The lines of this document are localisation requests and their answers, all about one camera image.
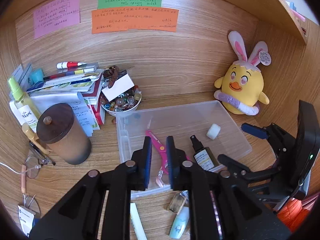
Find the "dark green spray bottle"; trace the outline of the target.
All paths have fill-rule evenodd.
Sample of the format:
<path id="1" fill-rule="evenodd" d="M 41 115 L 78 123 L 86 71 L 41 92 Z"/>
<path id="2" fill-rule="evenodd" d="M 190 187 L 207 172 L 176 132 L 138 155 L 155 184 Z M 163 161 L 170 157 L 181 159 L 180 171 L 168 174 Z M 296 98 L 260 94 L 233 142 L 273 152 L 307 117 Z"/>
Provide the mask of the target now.
<path id="1" fill-rule="evenodd" d="M 192 147 L 195 151 L 194 159 L 200 167 L 206 171 L 214 172 L 219 166 L 219 162 L 213 155 L 209 147 L 204 147 L 195 135 L 190 137 Z"/>

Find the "pink scissors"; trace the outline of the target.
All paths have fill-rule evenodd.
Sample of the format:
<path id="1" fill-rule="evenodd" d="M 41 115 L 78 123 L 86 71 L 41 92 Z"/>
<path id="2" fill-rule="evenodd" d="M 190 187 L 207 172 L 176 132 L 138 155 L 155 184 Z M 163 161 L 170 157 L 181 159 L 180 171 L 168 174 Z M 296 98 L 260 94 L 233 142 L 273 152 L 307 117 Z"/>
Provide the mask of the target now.
<path id="1" fill-rule="evenodd" d="M 161 169 L 165 174 L 169 174 L 168 171 L 168 159 L 167 159 L 167 148 L 160 142 L 160 140 L 150 131 L 145 132 L 146 136 L 151 138 L 152 145 L 156 148 L 157 152 L 161 156 L 162 165 Z"/>

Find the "clear plastic storage box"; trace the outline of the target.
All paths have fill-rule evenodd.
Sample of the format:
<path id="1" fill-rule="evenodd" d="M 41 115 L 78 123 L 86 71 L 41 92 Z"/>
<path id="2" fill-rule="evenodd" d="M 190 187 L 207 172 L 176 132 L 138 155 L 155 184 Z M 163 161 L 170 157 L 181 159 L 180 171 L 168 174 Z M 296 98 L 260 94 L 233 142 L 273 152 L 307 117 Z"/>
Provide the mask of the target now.
<path id="1" fill-rule="evenodd" d="M 212 124 L 221 127 L 214 139 L 206 136 Z M 145 132 L 150 130 L 165 145 L 172 135 L 176 148 L 183 150 L 192 159 L 195 151 L 190 137 L 195 135 L 205 147 L 217 157 L 225 154 L 239 160 L 252 147 L 223 105 L 218 101 L 207 101 L 180 106 L 116 113 L 117 139 L 120 161 L 131 159 L 133 152 L 143 147 Z"/>

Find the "yellow chick plush toy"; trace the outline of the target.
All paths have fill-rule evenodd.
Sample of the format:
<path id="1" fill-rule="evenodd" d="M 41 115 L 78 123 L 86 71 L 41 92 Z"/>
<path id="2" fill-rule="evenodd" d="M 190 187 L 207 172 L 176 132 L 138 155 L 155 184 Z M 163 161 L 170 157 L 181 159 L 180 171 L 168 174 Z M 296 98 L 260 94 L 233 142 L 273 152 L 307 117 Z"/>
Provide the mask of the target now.
<path id="1" fill-rule="evenodd" d="M 237 31 L 228 34 L 228 40 L 238 57 L 226 74 L 214 82 L 217 90 L 214 98 L 233 114 L 255 116 L 259 113 L 259 102 L 268 105 L 269 98 L 263 92 L 264 80 L 258 64 L 268 66 L 271 56 L 266 42 L 259 41 L 247 56 L 242 36 Z"/>

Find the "white bowl of marbles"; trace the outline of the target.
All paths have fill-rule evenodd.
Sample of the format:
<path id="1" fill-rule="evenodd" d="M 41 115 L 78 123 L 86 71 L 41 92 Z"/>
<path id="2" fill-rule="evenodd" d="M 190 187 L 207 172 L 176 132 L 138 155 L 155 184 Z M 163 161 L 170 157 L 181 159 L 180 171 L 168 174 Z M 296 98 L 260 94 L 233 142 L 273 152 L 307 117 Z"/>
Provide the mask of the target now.
<path id="1" fill-rule="evenodd" d="M 137 85 L 123 92 L 113 100 L 107 100 L 103 92 L 100 93 L 99 103 L 101 107 L 111 116 L 117 112 L 130 113 L 138 108 L 142 100 L 142 93 Z"/>

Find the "light green cream tube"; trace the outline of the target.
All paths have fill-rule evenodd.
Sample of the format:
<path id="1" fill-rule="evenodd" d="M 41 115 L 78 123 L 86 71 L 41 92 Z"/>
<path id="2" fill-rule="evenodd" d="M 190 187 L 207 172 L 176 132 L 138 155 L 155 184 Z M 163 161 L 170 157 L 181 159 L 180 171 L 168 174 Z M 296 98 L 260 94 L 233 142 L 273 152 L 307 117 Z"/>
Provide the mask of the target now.
<path id="1" fill-rule="evenodd" d="M 173 239 L 180 239 L 189 222 L 189 207 L 182 207 L 180 213 L 175 217 L 169 236 Z"/>

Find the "white plastic stick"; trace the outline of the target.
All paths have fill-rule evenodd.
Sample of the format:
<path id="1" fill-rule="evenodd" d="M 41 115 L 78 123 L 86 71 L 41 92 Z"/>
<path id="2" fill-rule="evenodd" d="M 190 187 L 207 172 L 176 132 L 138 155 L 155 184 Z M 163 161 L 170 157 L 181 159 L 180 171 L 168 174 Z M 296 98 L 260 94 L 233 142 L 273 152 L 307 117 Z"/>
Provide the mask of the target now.
<path id="1" fill-rule="evenodd" d="M 135 203 L 130 204 L 130 217 L 137 239 L 147 240 Z"/>

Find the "white rectangular box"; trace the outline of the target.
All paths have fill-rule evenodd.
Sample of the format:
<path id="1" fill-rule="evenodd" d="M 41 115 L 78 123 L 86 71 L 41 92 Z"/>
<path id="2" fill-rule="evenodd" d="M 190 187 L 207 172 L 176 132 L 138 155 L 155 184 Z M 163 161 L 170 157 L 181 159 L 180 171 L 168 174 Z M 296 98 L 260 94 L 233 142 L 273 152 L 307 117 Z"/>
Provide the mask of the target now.
<path id="1" fill-rule="evenodd" d="M 134 86 L 135 84 L 133 83 L 131 77 L 128 74 L 126 74 L 123 77 L 116 80 L 111 88 L 106 87 L 102 89 L 101 92 L 104 94 L 108 101 L 112 101 L 120 94 L 123 94 L 124 92 L 126 92 Z"/>

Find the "brown lidded canister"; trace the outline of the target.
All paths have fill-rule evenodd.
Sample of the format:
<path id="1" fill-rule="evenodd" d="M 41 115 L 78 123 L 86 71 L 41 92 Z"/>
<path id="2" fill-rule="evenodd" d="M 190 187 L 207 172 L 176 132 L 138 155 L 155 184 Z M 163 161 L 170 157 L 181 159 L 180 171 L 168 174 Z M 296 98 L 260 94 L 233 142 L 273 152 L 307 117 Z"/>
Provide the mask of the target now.
<path id="1" fill-rule="evenodd" d="M 91 141 L 67 103 L 58 103 L 45 110 L 37 122 L 36 133 L 71 165 L 83 163 L 91 153 Z"/>

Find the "stack of books and papers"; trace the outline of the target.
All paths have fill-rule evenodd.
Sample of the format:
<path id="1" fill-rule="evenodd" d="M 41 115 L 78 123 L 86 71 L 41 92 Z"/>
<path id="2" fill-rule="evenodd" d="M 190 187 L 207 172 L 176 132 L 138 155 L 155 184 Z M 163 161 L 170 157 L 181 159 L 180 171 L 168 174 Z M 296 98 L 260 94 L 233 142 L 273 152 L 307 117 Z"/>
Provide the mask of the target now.
<path id="1" fill-rule="evenodd" d="M 103 70 L 97 62 L 84 64 L 80 70 L 80 74 L 67 75 L 64 72 L 62 77 L 43 80 L 22 90 L 28 93 L 41 114 L 55 104 L 69 104 L 84 132 L 90 137 L 95 129 L 99 129 L 99 125 L 86 95 L 94 92 L 95 85 L 100 85 Z M 9 106 L 20 125 L 27 124 L 14 104 L 12 92 Z"/>

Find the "red white marker pen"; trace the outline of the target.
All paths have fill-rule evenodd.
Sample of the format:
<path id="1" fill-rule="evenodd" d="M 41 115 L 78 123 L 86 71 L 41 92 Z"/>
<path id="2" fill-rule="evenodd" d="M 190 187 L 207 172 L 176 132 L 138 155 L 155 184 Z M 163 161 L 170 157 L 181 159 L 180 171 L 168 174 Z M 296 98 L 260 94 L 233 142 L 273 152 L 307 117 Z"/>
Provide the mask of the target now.
<path id="1" fill-rule="evenodd" d="M 86 64 L 86 62 L 63 61 L 56 64 L 57 69 L 76 68 Z"/>

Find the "yellow green spray bottle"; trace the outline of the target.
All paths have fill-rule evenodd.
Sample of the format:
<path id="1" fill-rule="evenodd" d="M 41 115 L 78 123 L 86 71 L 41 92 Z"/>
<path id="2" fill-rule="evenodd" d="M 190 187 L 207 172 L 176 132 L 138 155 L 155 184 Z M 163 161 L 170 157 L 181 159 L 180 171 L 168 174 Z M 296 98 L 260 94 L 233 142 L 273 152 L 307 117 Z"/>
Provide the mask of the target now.
<path id="1" fill-rule="evenodd" d="M 8 78 L 8 85 L 14 98 L 14 104 L 29 127 L 36 133 L 41 113 L 34 105 L 27 92 L 24 92 L 13 76 Z"/>

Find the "white blue small box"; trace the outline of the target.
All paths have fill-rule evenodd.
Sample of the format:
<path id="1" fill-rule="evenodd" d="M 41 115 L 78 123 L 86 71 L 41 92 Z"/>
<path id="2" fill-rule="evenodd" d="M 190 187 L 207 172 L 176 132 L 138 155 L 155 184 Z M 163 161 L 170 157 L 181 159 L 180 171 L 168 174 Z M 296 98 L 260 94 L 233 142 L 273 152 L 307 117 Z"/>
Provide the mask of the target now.
<path id="1" fill-rule="evenodd" d="M 18 217 L 23 233 L 29 237 L 29 234 L 33 228 L 34 219 L 36 213 L 24 206 L 18 206 Z"/>

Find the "orange paper note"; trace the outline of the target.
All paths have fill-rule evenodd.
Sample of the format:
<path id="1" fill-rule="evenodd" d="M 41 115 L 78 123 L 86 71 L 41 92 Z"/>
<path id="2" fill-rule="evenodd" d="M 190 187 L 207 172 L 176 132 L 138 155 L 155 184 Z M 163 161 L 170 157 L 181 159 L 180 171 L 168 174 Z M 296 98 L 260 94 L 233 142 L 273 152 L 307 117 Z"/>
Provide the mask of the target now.
<path id="1" fill-rule="evenodd" d="M 92 11 L 92 33 L 116 31 L 160 30 L 175 32 L 177 9 L 164 7 L 115 7 Z"/>

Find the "green paper note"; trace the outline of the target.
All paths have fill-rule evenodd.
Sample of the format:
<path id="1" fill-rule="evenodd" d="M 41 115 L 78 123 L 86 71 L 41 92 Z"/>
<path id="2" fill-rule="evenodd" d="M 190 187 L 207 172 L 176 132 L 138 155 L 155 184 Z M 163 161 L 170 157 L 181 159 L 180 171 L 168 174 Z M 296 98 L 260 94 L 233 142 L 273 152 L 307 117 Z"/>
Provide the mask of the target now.
<path id="1" fill-rule="evenodd" d="M 98 9 L 116 7 L 161 7 L 162 0 L 98 0 Z"/>

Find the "pink paper note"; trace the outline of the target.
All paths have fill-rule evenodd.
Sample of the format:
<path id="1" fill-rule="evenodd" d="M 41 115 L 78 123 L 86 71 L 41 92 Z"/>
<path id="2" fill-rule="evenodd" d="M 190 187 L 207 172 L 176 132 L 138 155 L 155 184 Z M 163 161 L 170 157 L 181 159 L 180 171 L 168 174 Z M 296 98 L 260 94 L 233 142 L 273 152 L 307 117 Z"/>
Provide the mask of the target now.
<path id="1" fill-rule="evenodd" d="M 34 39 L 80 23 L 80 0 L 54 0 L 33 12 Z"/>

